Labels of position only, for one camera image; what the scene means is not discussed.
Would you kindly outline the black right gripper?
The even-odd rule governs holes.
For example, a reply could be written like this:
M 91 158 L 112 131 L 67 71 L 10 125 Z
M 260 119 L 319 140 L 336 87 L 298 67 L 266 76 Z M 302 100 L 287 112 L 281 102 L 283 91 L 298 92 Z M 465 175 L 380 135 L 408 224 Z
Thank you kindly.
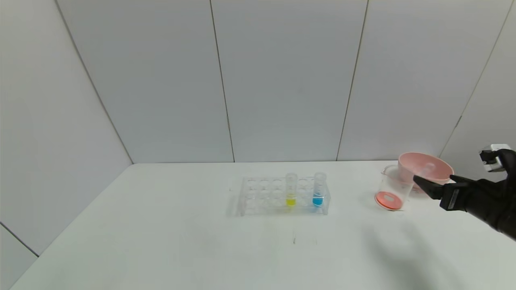
M 450 175 L 455 183 L 442 185 L 414 175 L 413 182 L 433 200 L 440 200 L 446 211 L 464 211 L 488 225 L 496 225 L 499 220 L 499 200 L 486 180 L 472 180 Z

